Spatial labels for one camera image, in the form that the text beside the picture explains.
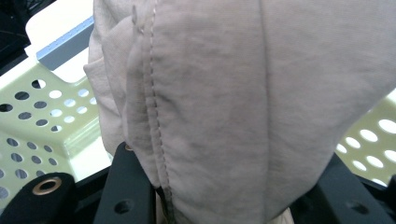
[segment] gray cloth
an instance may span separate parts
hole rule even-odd
[[[396,86],[396,2],[96,0],[85,71],[171,223],[265,223]]]

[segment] perforated plastic basket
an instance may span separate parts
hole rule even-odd
[[[396,104],[388,97],[345,134],[336,153],[356,175],[386,186],[396,175]]]
[[[99,158],[101,148],[81,157],[98,141],[97,106],[87,78],[66,83],[29,59],[0,77],[0,214],[37,176],[66,172],[79,180],[99,169],[97,162],[108,166]]]

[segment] wrinkled fabric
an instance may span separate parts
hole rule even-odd
[[[105,146],[134,150],[170,223],[266,223],[396,87],[395,11],[385,0],[96,0],[85,71]]]

